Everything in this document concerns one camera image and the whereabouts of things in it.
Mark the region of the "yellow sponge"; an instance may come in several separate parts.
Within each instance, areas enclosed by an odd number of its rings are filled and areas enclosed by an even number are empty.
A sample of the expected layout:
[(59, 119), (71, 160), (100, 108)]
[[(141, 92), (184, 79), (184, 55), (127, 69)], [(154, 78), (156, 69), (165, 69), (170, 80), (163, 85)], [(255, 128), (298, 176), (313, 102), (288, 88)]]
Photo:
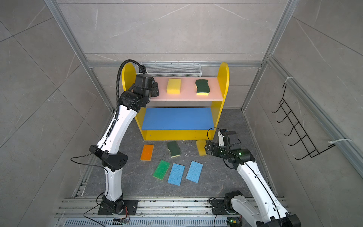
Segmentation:
[(207, 144), (206, 140), (196, 141), (196, 146), (197, 146), (198, 153), (200, 156), (206, 156), (206, 150), (205, 150), (206, 144)]
[(181, 79), (169, 79), (167, 83), (167, 94), (179, 95), (181, 92)]

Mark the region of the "green scouring sponge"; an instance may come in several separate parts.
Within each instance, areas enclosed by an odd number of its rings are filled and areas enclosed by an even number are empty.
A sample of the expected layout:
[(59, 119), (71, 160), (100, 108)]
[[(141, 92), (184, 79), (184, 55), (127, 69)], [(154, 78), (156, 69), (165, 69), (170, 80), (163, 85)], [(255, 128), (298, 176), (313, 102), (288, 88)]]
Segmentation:
[(195, 81), (197, 88), (196, 95), (208, 96), (210, 93), (209, 81), (207, 79), (198, 79)]
[(170, 141), (167, 143), (167, 148), (170, 152), (171, 158), (180, 156), (181, 150), (177, 144), (177, 141)]

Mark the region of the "bright green sponge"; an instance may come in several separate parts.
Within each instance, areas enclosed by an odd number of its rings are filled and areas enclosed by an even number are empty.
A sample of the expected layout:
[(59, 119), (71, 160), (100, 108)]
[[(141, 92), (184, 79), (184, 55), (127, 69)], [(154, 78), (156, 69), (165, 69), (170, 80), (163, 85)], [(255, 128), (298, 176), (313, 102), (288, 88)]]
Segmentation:
[(170, 167), (170, 163), (165, 160), (160, 160), (159, 165), (157, 166), (153, 177), (159, 180), (163, 180), (168, 169)]

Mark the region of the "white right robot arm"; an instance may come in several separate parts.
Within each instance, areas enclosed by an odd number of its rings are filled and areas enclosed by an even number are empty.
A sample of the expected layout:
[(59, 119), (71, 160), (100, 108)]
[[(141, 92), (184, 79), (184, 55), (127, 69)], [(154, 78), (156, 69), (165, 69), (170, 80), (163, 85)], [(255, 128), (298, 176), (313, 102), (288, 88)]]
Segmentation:
[(225, 164), (231, 163), (230, 168), (242, 177), (256, 202), (253, 206), (240, 191), (232, 191), (226, 193), (218, 214), (237, 213), (252, 227), (300, 227), (298, 216), (290, 214), (274, 195), (254, 156), (242, 148), (236, 132), (221, 129), (217, 135), (218, 142), (207, 140), (206, 154), (221, 158)]

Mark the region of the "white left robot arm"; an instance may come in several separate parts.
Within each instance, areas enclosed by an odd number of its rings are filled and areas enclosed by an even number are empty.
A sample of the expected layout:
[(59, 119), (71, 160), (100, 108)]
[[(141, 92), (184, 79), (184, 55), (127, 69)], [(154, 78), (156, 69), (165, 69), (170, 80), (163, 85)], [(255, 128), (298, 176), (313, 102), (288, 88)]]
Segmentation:
[(121, 141), (137, 113), (150, 102), (151, 97), (159, 95), (158, 84), (146, 73), (137, 74), (135, 82), (122, 93), (116, 87), (116, 104), (114, 116), (107, 132), (89, 151), (101, 161), (105, 170), (105, 193), (101, 209), (105, 213), (120, 214), (125, 209), (122, 190), (122, 171), (128, 156), (120, 151)]

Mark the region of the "pink upper shelf board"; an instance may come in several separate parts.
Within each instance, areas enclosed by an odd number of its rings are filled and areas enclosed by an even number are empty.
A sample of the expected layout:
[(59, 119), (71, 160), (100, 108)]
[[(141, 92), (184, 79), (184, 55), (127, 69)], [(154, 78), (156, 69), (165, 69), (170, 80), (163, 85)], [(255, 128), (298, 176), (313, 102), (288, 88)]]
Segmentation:
[(208, 96), (197, 95), (195, 81), (200, 78), (177, 78), (181, 80), (180, 94), (167, 94), (169, 78), (157, 77), (159, 96), (152, 97), (151, 101), (222, 101), (223, 95), (217, 78), (202, 78), (208, 80), (210, 93)]

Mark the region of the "blue sponge right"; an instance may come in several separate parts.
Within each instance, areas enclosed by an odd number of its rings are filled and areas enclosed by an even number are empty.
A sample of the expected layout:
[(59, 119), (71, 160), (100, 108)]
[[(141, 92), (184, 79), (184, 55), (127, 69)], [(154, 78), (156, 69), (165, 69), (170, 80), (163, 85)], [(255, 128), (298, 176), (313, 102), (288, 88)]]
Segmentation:
[(203, 165), (201, 163), (192, 161), (191, 165), (190, 165), (190, 168), (188, 170), (186, 179), (189, 180), (189, 181), (198, 183), (200, 175), (201, 175), (202, 168), (203, 168)]

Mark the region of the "blue sponge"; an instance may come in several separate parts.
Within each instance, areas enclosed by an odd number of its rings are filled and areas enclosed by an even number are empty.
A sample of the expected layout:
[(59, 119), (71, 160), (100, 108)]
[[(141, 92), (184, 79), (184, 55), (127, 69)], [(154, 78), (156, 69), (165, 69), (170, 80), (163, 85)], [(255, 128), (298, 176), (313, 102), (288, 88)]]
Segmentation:
[(174, 163), (168, 178), (168, 183), (180, 186), (185, 166)]
[(192, 161), (191, 165), (190, 165), (190, 168), (188, 170), (186, 179), (189, 180), (189, 181), (198, 183), (200, 175), (201, 175), (202, 168), (203, 168), (203, 165), (201, 163)]

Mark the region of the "blue sponge middle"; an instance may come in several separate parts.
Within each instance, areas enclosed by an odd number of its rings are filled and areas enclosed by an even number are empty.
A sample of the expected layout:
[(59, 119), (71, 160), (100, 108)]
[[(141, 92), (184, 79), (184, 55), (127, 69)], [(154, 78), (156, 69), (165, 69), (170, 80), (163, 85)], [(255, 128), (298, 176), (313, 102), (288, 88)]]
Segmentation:
[(180, 186), (185, 166), (174, 163), (168, 178), (168, 183)]

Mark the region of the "orange sponge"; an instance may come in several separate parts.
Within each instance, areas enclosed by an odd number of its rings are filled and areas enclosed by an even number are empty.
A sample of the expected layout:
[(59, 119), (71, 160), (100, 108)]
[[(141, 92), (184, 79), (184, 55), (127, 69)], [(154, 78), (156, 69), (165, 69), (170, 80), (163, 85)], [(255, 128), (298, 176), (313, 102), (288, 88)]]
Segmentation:
[(153, 155), (154, 145), (144, 145), (142, 154), (140, 157), (141, 161), (151, 161)]

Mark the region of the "yellow shelf unit frame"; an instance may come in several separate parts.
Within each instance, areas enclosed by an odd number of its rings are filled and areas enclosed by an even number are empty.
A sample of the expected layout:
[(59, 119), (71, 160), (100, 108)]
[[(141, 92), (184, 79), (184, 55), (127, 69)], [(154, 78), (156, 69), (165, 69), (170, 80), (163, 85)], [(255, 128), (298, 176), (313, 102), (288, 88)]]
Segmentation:
[(223, 95), (222, 101), (211, 101), (211, 109), (214, 127), (208, 130), (143, 130), (142, 125), (148, 108), (142, 108), (133, 120), (136, 121), (142, 137), (145, 141), (198, 141), (213, 138), (216, 132), (223, 106), (227, 97), (229, 89), (230, 72), (227, 63), (222, 63), (219, 67), (218, 76), (216, 77), (219, 82), (221, 93)]

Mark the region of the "aluminium frame profile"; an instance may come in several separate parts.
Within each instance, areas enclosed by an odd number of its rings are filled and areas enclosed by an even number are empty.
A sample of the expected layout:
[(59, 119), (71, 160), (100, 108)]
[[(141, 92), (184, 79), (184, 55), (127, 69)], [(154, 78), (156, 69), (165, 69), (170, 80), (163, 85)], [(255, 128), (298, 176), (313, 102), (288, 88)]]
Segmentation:
[(64, 15), (62, 14), (58, 3), (53, 0), (45, 0), (45, 4), (47, 5), (48, 9), (52, 13), (54, 19), (56, 20), (57, 24), (59, 25), (61, 31), (65, 35), (68, 43), (70, 44), (71, 48), (73, 49), (74, 53), (76, 54), (77, 58), (79, 59), (81, 65), (85, 69), (87, 75), (91, 79), (92, 83), (94, 84), (95, 88), (97, 89), (99, 95), (101, 96), (103, 102), (105, 103), (106, 107), (110, 112), (113, 112), (113, 105), (106, 94), (105, 90), (103, 89), (103, 86), (97, 79), (96, 74), (93, 72), (91, 67), (88, 65), (87, 58), (82, 51), (78, 41), (76, 40), (72, 30), (70, 29), (66, 19), (64, 18)]

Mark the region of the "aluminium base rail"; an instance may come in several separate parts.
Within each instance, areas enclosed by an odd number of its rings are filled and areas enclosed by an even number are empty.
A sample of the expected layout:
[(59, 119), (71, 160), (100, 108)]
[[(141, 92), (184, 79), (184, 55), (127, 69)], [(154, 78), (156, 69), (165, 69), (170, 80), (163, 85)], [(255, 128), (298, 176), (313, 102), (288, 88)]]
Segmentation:
[(222, 198), (130, 198), (128, 214), (99, 215), (93, 197), (64, 199), (55, 212), (57, 227), (229, 227), (249, 224), (225, 211)]

